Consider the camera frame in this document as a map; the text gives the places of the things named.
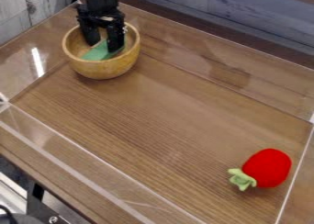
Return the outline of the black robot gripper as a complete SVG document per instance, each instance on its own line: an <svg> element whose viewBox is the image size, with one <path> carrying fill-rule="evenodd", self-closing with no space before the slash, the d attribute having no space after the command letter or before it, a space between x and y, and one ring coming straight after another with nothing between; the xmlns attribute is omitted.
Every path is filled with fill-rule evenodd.
<svg viewBox="0 0 314 224"><path fill-rule="evenodd" d="M85 0L77 5L77 21L89 46L100 41L97 27L107 28L108 52L124 46L124 13L117 9L119 0Z"/></svg>

